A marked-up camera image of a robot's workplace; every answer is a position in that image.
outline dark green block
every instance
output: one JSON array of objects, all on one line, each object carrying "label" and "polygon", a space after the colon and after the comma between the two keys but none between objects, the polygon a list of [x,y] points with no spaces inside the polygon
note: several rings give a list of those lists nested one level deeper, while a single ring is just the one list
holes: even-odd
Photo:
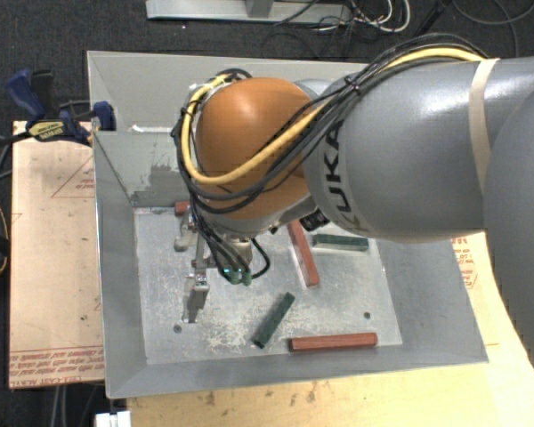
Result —
[{"label": "dark green block", "polygon": [[295,297],[291,293],[286,293],[279,305],[271,311],[269,316],[263,321],[257,331],[255,331],[251,341],[263,349],[277,330],[277,327],[279,327],[280,322],[287,315],[288,309],[291,308],[294,301]]}]

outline yellow clamp label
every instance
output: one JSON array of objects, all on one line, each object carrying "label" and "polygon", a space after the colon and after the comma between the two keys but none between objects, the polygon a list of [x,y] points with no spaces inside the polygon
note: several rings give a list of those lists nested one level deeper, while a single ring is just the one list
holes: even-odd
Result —
[{"label": "yellow clamp label", "polygon": [[50,139],[53,136],[59,136],[64,134],[63,132],[63,122],[60,120],[45,120],[42,122],[36,122],[28,132],[38,138],[41,141]]}]

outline cardboard sheet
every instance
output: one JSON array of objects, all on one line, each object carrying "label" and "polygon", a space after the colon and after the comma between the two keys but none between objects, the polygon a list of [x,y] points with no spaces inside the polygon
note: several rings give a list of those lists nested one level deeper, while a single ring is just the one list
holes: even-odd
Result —
[{"label": "cardboard sheet", "polygon": [[9,387],[102,380],[93,152],[26,140],[12,164]]}]

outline white tape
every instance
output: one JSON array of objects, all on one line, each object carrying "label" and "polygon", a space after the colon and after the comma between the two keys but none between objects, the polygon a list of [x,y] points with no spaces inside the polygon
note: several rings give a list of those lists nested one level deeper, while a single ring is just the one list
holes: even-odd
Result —
[{"label": "white tape", "polygon": [[473,146],[474,164],[481,193],[484,193],[484,181],[490,158],[490,141],[487,120],[484,112],[484,91],[490,72],[498,59],[483,60],[474,73],[471,90],[469,91],[469,130]]}]

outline gray robot arm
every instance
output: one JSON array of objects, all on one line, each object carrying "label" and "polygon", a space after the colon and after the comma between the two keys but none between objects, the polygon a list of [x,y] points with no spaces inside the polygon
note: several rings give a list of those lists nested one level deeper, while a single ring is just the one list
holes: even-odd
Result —
[{"label": "gray robot arm", "polygon": [[322,213],[355,234],[416,242],[486,230],[534,364],[534,57],[480,68],[430,65],[385,81],[303,169]]}]

